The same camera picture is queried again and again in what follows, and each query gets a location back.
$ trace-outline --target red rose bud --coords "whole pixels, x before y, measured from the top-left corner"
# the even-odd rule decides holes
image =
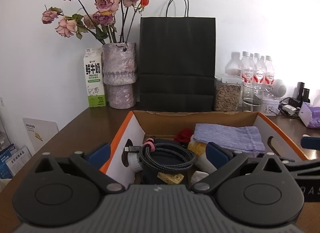
[[[149,0],[141,0],[141,2],[140,2],[140,5],[141,5],[142,8],[144,8],[148,4],[149,4]]]

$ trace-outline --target vase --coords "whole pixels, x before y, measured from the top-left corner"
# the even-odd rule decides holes
[[[103,82],[106,85],[129,85],[137,80],[136,47],[134,42],[108,43],[102,46]]]
[[[136,104],[133,84],[122,86],[106,85],[109,104],[112,108],[128,109]]]

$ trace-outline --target white wall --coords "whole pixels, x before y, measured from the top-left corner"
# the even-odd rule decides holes
[[[93,0],[81,1],[95,12]],[[163,16],[167,1],[150,0],[143,15]],[[0,112],[19,147],[31,146],[23,117],[55,121],[62,129],[88,107],[84,50],[100,45],[90,34],[81,41],[60,37],[57,21],[43,25],[44,4],[69,15],[80,8],[77,1],[0,0]],[[182,5],[176,2],[177,16]],[[258,52],[273,57],[276,78],[291,92],[298,81],[306,83],[311,98],[320,89],[320,0],[190,0],[190,16],[217,18],[216,71],[224,70],[232,51]],[[139,17],[129,41],[139,43]]]

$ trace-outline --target purple tissue box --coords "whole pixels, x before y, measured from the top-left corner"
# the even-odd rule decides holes
[[[303,102],[299,117],[308,128],[320,128],[320,106],[311,107],[310,103]]]

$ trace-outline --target brown tabletop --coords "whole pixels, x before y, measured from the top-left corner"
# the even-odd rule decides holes
[[[129,110],[116,110],[110,107],[87,109],[41,148],[0,193],[0,232],[9,233],[19,225],[12,207],[12,195],[41,153],[50,152],[56,157],[65,157],[75,151],[89,152],[103,142],[111,142],[128,112]],[[297,145],[300,145],[303,134],[320,136],[320,131],[307,129],[300,120],[285,117],[271,117],[271,119]],[[305,153],[311,159],[318,156],[314,151]],[[319,211],[320,203],[305,203],[297,225],[306,233],[318,233]]]

